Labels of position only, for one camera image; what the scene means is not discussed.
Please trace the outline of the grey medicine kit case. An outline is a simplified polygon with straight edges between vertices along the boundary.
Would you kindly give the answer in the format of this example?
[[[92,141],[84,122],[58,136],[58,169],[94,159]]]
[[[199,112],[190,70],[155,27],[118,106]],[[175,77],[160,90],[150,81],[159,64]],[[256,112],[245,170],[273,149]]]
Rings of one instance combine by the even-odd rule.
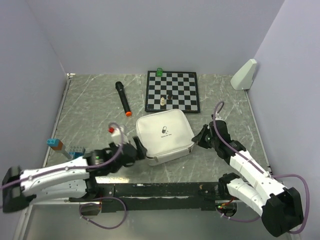
[[[195,136],[186,115],[171,109],[140,117],[136,133],[146,148],[150,166],[157,166],[189,155]]]

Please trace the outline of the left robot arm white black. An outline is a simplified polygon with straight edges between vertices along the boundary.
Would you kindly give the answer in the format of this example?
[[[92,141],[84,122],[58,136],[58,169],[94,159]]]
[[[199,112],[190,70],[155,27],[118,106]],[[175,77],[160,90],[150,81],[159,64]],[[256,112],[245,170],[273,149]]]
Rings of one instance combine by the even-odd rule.
[[[138,137],[134,145],[110,143],[108,147],[58,165],[32,170],[10,167],[2,180],[3,213],[19,212],[32,204],[67,198],[72,201],[93,201],[101,196],[96,177],[116,173],[145,159],[147,149]]]

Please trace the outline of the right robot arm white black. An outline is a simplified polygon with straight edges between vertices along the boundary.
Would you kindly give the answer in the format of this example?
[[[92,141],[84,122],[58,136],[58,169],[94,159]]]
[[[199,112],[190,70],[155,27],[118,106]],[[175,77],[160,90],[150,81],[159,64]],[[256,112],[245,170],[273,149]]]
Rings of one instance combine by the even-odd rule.
[[[232,140],[225,121],[215,120],[203,125],[192,142],[205,149],[213,148],[237,171],[219,178],[219,196],[226,200],[234,197],[247,204],[260,216],[272,236],[279,237],[303,224],[300,193],[277,181],[239,141]]]

